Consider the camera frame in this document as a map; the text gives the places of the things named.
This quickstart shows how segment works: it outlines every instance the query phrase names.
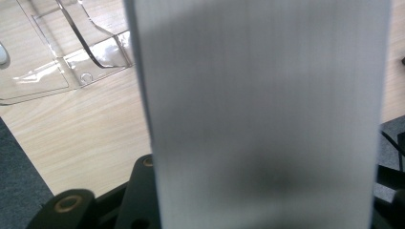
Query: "black cable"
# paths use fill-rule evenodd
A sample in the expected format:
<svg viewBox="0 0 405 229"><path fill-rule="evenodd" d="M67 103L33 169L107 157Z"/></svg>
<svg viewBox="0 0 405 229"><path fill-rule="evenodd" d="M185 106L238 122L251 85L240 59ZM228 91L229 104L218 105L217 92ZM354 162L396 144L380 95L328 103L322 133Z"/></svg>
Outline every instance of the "black cable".
<svg viewBox="0 0 405 229"><path fill-rule="evenodd" d="M394 148L396 150L399 151L399 153L400 153L400 155L399 155L399 171L403 172L404 169L403 169L403 165L402 165L402 157L401 157L401 155L405 156L405 151L402 150L402 148L398 144L396 144L396 142L389 135L387 135L387 133L381 131L381 134L391 143L391 145L394 146Z"/></svg>

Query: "gray carpet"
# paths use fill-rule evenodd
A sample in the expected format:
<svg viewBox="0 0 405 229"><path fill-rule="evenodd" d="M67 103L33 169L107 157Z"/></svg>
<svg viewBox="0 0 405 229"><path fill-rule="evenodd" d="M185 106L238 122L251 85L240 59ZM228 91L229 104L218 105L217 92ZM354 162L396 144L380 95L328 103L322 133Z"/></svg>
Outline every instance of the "gray carpet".
<svg viewBox="0 0 405 229"><path fill-rule="evenodd" d="M0 118L0 228L26 228L41 204L53 197Z"/></svg>
<svg viewBox="0 0 405 229"><path fill-rule="evenodd" d="M405 132L405 116L381 125L394 140ZM378 164L398 170L397 150L381 137ZM0 228L25 228L53 194L0 118ZM391 201L394 191L376 184L374 194Z"/></svg>

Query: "gray panel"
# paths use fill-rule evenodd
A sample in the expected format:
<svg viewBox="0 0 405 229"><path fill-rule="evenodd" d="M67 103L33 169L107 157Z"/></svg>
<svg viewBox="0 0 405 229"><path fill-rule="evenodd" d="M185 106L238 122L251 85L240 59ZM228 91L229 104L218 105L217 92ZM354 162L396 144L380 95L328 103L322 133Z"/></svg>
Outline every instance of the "gray panel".
<svg viewBox="0 0 405 229"><path fill-rule="evenodd" d="M389 9L137 0L163 228L367 228Z"/></svg>

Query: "light wood tabletop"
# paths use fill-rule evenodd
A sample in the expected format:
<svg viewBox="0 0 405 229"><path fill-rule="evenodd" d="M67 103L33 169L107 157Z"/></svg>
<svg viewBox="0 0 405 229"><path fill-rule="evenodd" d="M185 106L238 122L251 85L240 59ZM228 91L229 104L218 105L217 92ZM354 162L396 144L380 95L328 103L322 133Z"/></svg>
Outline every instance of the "light wood tabletop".
<svg viewBox="0 0 405 229"><path fill-rule="evenodd" d="M405 115L405 0L393 1L389 45L382 122ZM54 194L85 188L99 196L127 181L137 158L151 153L134 68L0 107L0 116Z"/></svg>

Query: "transparent plastic tray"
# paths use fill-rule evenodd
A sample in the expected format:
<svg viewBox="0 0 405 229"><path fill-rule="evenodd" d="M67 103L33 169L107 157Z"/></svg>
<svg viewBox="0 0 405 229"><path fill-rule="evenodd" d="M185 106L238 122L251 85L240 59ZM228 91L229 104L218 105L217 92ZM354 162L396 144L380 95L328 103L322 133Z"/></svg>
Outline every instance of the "transparent plastic tray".
<svg viewBox="0 0 405 229"><path fill-rule="evenodd" d="M0 2L0 105L85 87L134 63L120 0Z"/></svg>

